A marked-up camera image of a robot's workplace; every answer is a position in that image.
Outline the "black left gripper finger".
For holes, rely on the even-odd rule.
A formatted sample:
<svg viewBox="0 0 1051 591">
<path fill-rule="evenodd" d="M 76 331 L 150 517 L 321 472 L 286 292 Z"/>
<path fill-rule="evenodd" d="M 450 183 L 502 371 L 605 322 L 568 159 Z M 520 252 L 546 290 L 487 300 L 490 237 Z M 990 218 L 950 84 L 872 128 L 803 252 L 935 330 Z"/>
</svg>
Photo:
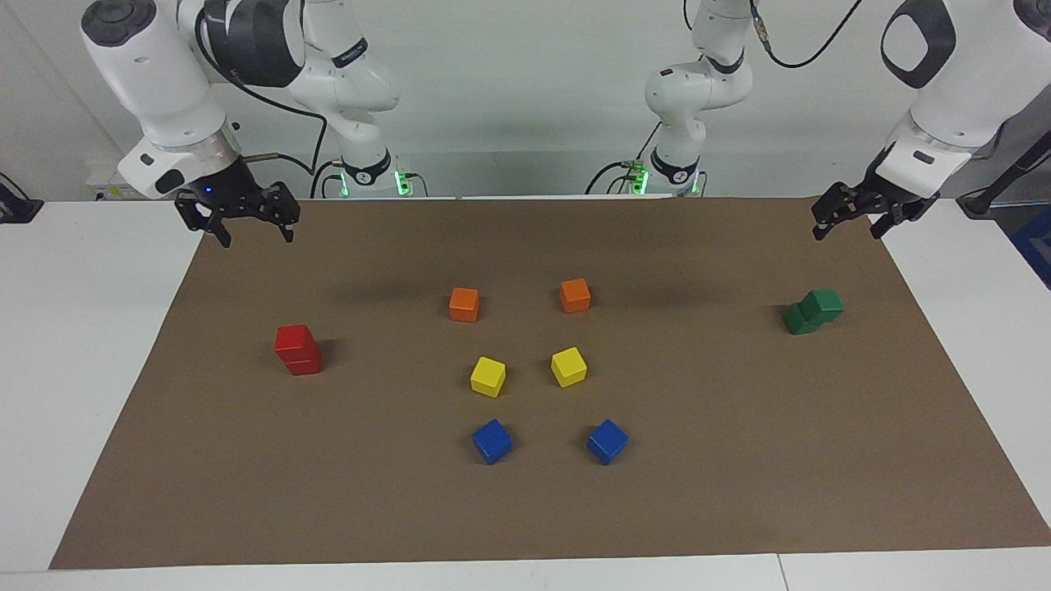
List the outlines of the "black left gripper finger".
<svg viewBox="0 0 1051 591">
<path fill-rule="evenodd" d="M 812 236 L 817 241 L 824 240 L 838 224 L 860 216 L 856 208 L 856 188 L 843 182 L 833 183 L 828 190 L 819 196 L 812 205 L 812 217 L 815 217 Z"/>
<path fill-rule="evenodd" d="M 911 221 L 915 215 L 915 205 L 891 205 L 888 212 L 882 213 L 874 224 L 871 225 L 870 233 L 875 240 L 881 240 L 894 226 L 905 221 Z"/>
</svg>

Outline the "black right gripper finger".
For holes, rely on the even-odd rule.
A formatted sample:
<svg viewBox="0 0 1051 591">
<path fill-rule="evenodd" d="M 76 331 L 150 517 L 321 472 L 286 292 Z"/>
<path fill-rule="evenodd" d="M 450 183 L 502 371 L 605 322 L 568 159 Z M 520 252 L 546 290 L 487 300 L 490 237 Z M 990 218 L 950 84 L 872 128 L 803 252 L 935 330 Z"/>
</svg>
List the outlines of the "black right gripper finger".
<svg viewBox="0 0 1051 591">
<path fill-rule="evenodd" d="M 176 197 L 174 206 L 189 231 L 202 231 L 214 236 L 222 247 L 232 246 L 232 236 L 224 225 L 222 213 L 200 212 L 199 203 L 192 197 Z"/>
<path fill-rule="evenodd" d="M 277 226 L 286 243 L 294 240 L 293 225 L 300 220 L 301 207 L 284 182 L 263 189 L 263 220 Z"/>
</svg>

